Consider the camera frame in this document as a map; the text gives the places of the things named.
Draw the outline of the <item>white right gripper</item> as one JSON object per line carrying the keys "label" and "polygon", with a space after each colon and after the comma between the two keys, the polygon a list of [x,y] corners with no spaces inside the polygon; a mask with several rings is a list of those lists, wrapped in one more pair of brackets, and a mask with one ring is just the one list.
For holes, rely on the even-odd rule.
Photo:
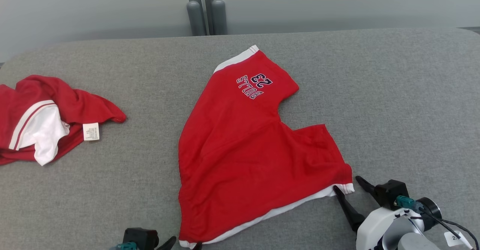
{"label": "white right gripper", "polygon": [[[371,183],[361,176],[356,176],[355,179],[365,192],[374,198],[377,197]],[[374,250],[374,248],[397,250],[401,238],[407,233],[423,235],[426,231],[426,224],[418,218],[420,214],[411,209],[401,208],[391,211],[379,208],[365,218],[346,200],[345,194],[339,187],[333,186],[333,190],[351,229],[353,232],[357,232],[355,242],[357,250]]]}

